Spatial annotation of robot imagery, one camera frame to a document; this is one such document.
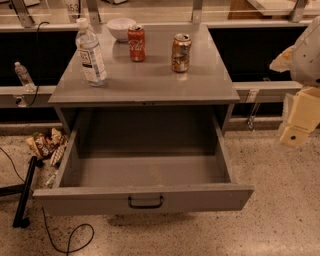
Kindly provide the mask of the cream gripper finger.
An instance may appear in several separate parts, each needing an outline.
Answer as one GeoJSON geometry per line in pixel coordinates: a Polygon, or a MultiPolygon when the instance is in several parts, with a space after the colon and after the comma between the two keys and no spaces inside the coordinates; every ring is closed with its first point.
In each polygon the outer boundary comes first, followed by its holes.
{"type": "Polygon", "coordinates": [[[300,146],[320,124],[320,89],[307,87],[293,96],[291,111],[280,144],[293,148],[300,146]]]}

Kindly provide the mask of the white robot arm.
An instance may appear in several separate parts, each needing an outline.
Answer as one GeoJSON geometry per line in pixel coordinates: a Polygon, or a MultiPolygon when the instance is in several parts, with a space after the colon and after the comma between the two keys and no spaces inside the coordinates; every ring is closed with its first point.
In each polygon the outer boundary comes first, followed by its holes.
{"type": "Polygon", "coordinates": [[[302,85],[292,97],[292,105],[279,144],[300,146],[320,124],[320,17],[317,16],[298,37],[269,65],[273,71],[289,71],[302,85]]]}

